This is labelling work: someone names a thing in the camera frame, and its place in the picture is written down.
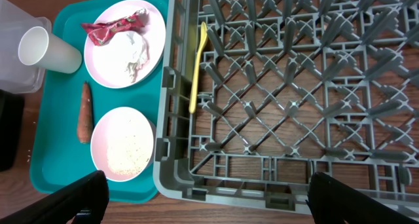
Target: red wrapper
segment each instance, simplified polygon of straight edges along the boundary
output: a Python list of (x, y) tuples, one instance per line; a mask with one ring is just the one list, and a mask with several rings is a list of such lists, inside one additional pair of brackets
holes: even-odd
[(87, 32), (87, 36), (89, 36), (94, 45), (101, 46), (120, 31), (138, 31), (144, 27), (140, 18), (141, 14), (137, 11), (131, 16), (106, 24), (81, 24), (81, 26)]

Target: cup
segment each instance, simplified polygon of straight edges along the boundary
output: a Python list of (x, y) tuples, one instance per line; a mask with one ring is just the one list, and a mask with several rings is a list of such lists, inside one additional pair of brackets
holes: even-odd
[(27, 66), (74, 73), (81, 65), (81, 53), (43, 27), (29, 29), (20, 39), (19, 60)]

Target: gray dish rack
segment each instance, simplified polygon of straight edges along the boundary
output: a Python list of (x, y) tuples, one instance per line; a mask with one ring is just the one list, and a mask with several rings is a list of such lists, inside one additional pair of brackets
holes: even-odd
[[(309, 214), (314, 172), (350, 183), (354, 178), (339, 168), (360, 166), (367, 180), (354, 188), (417, 217), (419, 192), (411, 186), (419, 149), (411, 132), (418, 111), (409, 98), (418, 92), (419, 70), (403, 65), (406, 52), (419, 48), (416, 1), (170, 0), (158, 190), (176, 199)], [(201, 22), (208, 25), (200, 64), (207, 87), (190, 115)], [(232, 108), (241, 113), (232, 116)], [(268, 108), (274, 113), (266, 117)], [(396, 125), (392, 117), (405, 120)], [(262, 133), (248, 136), (250, 124)], [(308, 147), (317, 152), (304, 152)]]

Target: tabletop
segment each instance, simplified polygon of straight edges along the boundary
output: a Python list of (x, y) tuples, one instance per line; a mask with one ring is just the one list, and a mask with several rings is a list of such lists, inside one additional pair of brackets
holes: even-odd
[[(86, 0), (9, 0), (32, 16), (53, 21), (67, 5)], [(411, 64), (417, 56), (408, 60)], [(22, 134), (14, 166), (0, 173), (0, 218), (45, 197), (36, 191), (29, 178), (30, 154), (35, 139), (43, 89), (25, 95)], [(290, 214), (203, 204), (156, 195), (146, 204), (110, 202), (103, 223), (313, 223), (311, 215)]]

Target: wood grain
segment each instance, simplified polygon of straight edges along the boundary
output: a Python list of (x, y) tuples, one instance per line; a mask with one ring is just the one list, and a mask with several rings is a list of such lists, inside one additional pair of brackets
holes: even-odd
[[(18, 5), (21, 9), (27, 11), (33, 16), (45, 16), (51, 21), (55, 19), (57, 14), (67, 5), (81, 2), (85, 0), (9, 0), (10, 2)], [(405, 66), (415, 67), (415, 62), (418, 61), (417, 50), (408, 50), (405, 51)], [(261, 63), (258, 60), (254, 60), (256, 65), (256, 70), (260, 71)], [(278, 65), (281, 67), (284, 66), (284, 63), (280, 62)], [(225, 74), (225, 69), (221, 69), (221, 73)], [(244, 76), (237, 76), (230, 81), (229, 86), (233, 89), (239, 89), (243, 87), (246, 78)], [(273, 90), (272, 87), (275, 87), (271, 84), (272, 81), (278, 82), (279, 78), (271, 73), (268, 73), (262, 82), (260, 82), (264, 87), (269, 90)], [(315, 83), (315, 79), (311, 75), (302, 74), (296, 79), (298, 84), (306, 88), (310, 88)], [(380, 78), (380, 81), (384, 82), (393, 82), (394, 78), (392, 75), (384, 75)], [(202, 89), (207, 89), (208, 85), (204, 84), (201, 86)], [(46, 195), (38, 193), (33, 187), (29, 179), (29, 162), (31, 150), (33, 147), (33, 141), (35, 138), (35, 131), (37, 126), (37, 118), (39, 114), (39, 106), (41, 104), (43, 89), (40, 89), (34, 94), (25, 95), (26, 105), (24, 109), (23, 116), (23, 125), (22, 125), (22, 134), (20, 138), (20, 144), (18, 148), (18, 153), (16, 156), (16, 161), (12, 169), (6, 172), (0, 173), (0, 218), (5, 217), (15, 211), (18, 211), (31, 203), (45, 197)], [(417, 89), (412, 87), (408, 88), (406, 93), (412, 100), (412, 106), (419, 106), (419, 98), (417, 95)], [(220, 106), (226, 104), (228, 100), (228, 92), (219, 92), (217, 102)], [(250, 100), (255, 100), (255, 104), (261, 102), (262, 96), (257, 89), (252, 89), (248, 93)], [(285, 90), (282, 92), (277, 99), (283, 103), (287, 102), (290, 99), (298, 99), (292, 90)], [(378, 103), (381, 99), (378, 97), (374, 102)], [(199, 134), (209, 134), (209, 121), (210, 116), (208, 113), (198, 110), (198, 123), (196, 131)], [(243, 119), (241, 109), (232, 109), (228, 113), (229, 119), (233, 123), (238, 123)], [(283, 115), (279, 110), (274, 106), (266, 107), (261, 114), (259, 115), (267, 124), (273, 126), (278, 120), (280, 120)], [(305, 124), (312, 124), (318, 120), (320, 116), (316, 114), (316, 110), (313, 107), (309, 106), (307, 103), (299, 111), (298, 118)], [(401, 119), (388, 119), (394, 123), (401, 123)], [(289, 123), (284, 127), (283, 130), (278, 132), (278, 136), (281, 139), (289, 141), (292, 143), (295, 139), (296, 130), (292, 128), (293, 124)], [(415, 127), (410, 135), (419, 140), (419, 127)], [(256, 140), (260, 133), (264, 129), (260, 128), (257, 123), (251, 123), (249, 128), (244, 128), (244, 133), (251, 140)], [(227, 126), (222, 125), (220, 122), (217, 125), (217, 134), (220, 136), (225, 136), (228, 133)], [(385, 135), (379, 136), (376, 140), (384, 140)], [(310, 147), (311, 145), (304, 145), (307, 150), (302, 152), (305, 153), (305, 157), (320, 157), (321, 154), (317, 153), (318, 148)], [(242, 146), (240, 141), (232, 141), (232, 146), (227, 148), (229, 153), (241, 153)], [(261, 154), (277, 154), (282, 153), (280, 147), (275, 144), (275, 141), (270, 138), (267, 139), (263, 146), (258, 148), (258, 152)], [(240, 171), (244, 170), (243, 167), (247, 166), (248, 168), (252, 167), (253, 163), (249, 164), (249, 161), (243, 160), (237, 164), (232, 164), (232, 166), (237, 166), (238, 169), (235, 170), (237, 174), (233, 174), (238, 177), (247, 177), (254, 178), (255, 173), (243, 174)], [(288, 164), (279, 164), (279, 166), (288, 166)], [(254, 168), (257, 169), (259, 173), (260, 164), (254, 165)], [(298, 176), (299, 173), (305, 173), (301, 170), (305, 169), (304, 165), (296, 164), (295, 166), (289, 167), (289, 172), (286, 174), (280, 173), (281, 177), (286, 178), (289, 182), (301, 182), (304, 183), (305, 179)], [(349, 170), (341, 167), (335, 168), (339, 171), (339, 174), (344, 176), (339, 176), (338, 178), (341, 181), (350, 183), (357, 188), (365, 188), (366, 183), (363, 179), (360, 179), (360, 176), (365, 176), (364, 168), (351, 167)], [(418, 179), (419, 172), (414, 172), (414, 183), (419, 184), (415, 179)], [(408, 188), (409, 192), (417, 193), (419, 189), (410, 187)], [(312, 217), (309, 215), (298, 215), (298, 214), (289, 214), (285, 212), (273, 212), (266, 210), (256, 210), (249, 208), (237, 208), (231, 206), (222, 206), (215, 204), (202, 204), (198, 202), (187, 202), (181, 200), (174, 200), (166, 198), (162, 195), (157, 195), (150, 202), (142, 205), (137, 204), (123, 204), (118, 202), (110, 202), (103, 220), (104, 223), (313, 223)]]

